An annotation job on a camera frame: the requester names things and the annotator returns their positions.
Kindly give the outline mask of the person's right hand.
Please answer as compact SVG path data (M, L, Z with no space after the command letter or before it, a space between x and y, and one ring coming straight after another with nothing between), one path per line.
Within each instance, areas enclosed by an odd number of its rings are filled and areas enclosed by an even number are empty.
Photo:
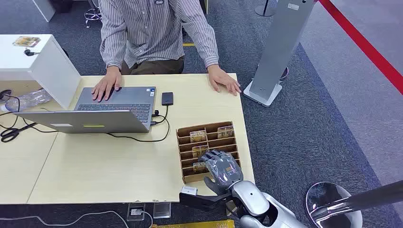
M109 66L106 75L92 89L92 100L101 102L107 101L113 91L120 89L122 84L122 74L117 66Z

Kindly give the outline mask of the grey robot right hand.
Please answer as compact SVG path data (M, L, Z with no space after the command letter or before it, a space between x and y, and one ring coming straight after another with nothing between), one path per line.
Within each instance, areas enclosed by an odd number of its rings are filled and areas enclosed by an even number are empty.
M210 150L198 161L205 163L214 179L212 181L211 178L204 177L204 183L217 195L226 194L233 184L243 180L241 168L230 153Z

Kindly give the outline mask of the person's left hand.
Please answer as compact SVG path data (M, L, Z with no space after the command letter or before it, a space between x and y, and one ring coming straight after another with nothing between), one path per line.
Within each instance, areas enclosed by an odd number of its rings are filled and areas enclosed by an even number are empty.
M240 84L223 71L219 65L210 65L207 67L207 71L209 82L216 92L221 92L219 85L222 85L234 96L241 93Z

